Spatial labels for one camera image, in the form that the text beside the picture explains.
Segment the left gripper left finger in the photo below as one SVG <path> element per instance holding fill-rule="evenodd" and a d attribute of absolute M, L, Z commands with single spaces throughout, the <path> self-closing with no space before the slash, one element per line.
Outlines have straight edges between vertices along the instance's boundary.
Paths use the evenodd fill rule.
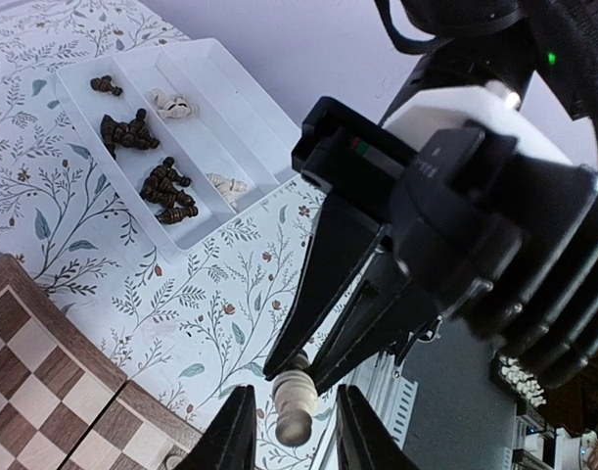
<path fill-rule="evenodd" d="M 253 386 L 233 390 L 178 470 L 255 468 L 256 406 Z"/>

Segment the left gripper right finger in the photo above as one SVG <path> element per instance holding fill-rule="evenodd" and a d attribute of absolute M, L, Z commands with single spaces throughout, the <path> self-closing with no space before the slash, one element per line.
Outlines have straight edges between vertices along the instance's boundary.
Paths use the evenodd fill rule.
<path fill-rule="evenodd" d="M 336 404 L 339 469 L 419 469 L 396 444 L 358 387 L 354 385 L 338 386 Z"/>

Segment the light pawn column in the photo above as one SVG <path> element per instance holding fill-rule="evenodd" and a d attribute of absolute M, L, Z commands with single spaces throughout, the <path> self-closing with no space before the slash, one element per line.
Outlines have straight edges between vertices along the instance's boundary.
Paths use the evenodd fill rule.
<path fill-rule="evenodd" d="M 286 447 L 302 446 L 311 438 L 318 394 L 312 378 L 306 373 L 309 366 L 307 353 L 300 350 L 290 366 L 273 382 L 277 412 L 275 436 Z"/>

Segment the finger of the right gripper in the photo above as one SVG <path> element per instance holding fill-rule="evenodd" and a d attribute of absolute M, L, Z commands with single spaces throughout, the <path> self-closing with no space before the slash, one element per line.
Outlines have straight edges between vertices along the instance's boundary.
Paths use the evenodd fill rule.
<path fill-rule="evenodd" d="M 341 299 L 385 236 L 388 217 L 384 197 L 326 196 L 312 223 L 292 306 L 263 366 L 268 381 L 289 366 Z"/>

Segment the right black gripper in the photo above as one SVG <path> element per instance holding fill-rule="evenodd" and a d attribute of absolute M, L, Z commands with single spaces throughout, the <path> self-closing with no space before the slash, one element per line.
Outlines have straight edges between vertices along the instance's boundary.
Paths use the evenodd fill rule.
<path fill-rule="evenodd" d="M 476 123 L 437 131 L 407 164 L 388 159 L 404 279 L 353 294 L 308 369 L 316 391 L 439 315 L 500 338 L 546 386 L 576 376 L 598 350 L 598 172 L 524 156 Z"/>

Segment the light pawn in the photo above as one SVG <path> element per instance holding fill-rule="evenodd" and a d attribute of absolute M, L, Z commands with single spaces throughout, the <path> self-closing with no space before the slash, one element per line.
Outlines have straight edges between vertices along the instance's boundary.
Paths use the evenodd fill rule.
<path fill-rule="evenodd" d="M 164 469 L 165 470 L 175 470 L 177 468 L 177 466 L 181 463 L 183 457 L 180 456 L 179 454 L 169 454 L 164 462 Z"/>

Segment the wooden chess board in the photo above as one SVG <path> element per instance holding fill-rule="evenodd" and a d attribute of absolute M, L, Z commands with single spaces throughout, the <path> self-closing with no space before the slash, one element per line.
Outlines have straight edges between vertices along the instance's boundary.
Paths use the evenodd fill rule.
<path fill-rule="evenodd" d="M 0 256 L 0 469 L 164 469 L 201 435 Z"/>

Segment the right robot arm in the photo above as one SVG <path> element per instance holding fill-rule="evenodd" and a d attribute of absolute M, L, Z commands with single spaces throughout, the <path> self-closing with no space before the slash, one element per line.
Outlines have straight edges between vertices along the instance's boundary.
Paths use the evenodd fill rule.
<path fill-rule="evenodd" d="M 425 41 L 377 9 L 418 63 L 381 121 L 329 97 L 303 121 L 292 167 L 325 198 L 264 376 L 349 294 L 318 393 L 448 317 L 560 386 L 598 351 L 598 1 L 404 2 Z"/>

